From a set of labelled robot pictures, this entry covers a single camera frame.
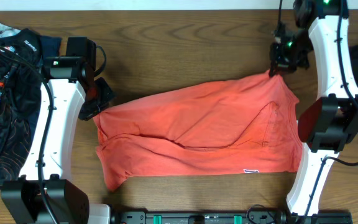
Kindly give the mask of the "red printed t-shirt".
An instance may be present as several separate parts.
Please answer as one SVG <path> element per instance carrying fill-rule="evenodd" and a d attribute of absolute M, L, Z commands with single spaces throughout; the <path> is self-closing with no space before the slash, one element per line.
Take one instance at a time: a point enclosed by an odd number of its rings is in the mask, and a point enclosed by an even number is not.
<path fill-rule="evenodd" d="M 296 172 L 298 98 L 268 73 L 207 82 L 97 115 L 104 181 L 130 177 Z"/>

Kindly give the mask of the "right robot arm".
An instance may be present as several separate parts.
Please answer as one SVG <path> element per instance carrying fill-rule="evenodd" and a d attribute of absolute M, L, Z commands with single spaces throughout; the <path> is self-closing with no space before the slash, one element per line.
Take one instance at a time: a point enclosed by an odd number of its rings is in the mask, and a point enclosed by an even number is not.
<path fill-rule="evenodd" d="M 319 199 L 331 166 L 358 133 L 358 87 L 348 46 L 345 1 L 297 0 L 298 32 L 278 22 L 270 46 L 270 76 L 308 68 L 313 52 L 318 73 L 316 101 L 298 119 L 303 143 L 296 179 L 279 223 L 351 223 L 349 212 L 320 212 Z"/>

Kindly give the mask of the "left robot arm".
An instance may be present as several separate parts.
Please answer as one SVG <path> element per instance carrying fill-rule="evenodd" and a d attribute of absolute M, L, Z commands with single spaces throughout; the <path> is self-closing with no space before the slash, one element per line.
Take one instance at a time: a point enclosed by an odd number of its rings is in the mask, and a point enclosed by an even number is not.
<path fill-rule="evenodd" d="M 71 182 L 71 153 L 78 120 L 109 106 L 114 94 L 99 77 L 100 47 L 69 37 L 66 54 L 29 66 L 41 81 L 40 111 L 32 146 L 17 180 L 5 181 L 1 199 L 16 223 L 114 223 L 112 208 L 90 203 Z"/>

